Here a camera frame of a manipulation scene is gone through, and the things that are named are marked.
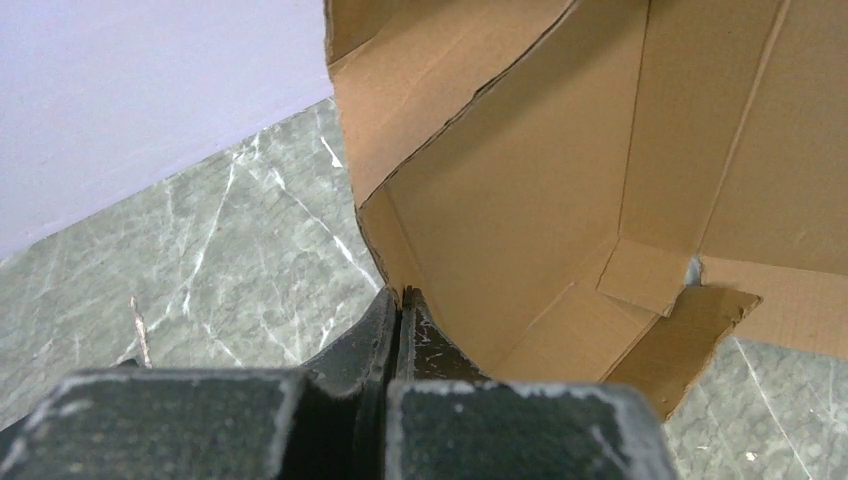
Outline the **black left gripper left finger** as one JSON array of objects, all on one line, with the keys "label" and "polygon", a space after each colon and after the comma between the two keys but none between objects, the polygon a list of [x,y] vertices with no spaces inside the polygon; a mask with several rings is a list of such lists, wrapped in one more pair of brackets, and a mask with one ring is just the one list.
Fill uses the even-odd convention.
[{"label": "black left gripper left finger", "polygon": [[146,369],[62,378],[1,433],[5,479],[379,479],[399,310],[291,368]]}]

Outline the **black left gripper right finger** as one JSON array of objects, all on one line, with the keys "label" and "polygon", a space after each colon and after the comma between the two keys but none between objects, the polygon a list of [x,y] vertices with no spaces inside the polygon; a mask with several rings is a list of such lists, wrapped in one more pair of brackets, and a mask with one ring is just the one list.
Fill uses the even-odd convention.
[{"label": "black left gripper right finger", "polygon": [[404,292],[386,391],[389,479],[672,479],[658,418],[635,389],[502,382]]}]

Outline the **brown cardboard box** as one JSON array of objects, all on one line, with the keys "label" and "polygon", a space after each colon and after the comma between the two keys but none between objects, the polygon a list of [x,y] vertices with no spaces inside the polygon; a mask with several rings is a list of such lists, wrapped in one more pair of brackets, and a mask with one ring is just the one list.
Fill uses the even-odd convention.
[{"label": "brown cardboard box", "polygon": [[847,354],[843,1],[328,1],[357,222],[502,380],[669,416],[717,343]]}]

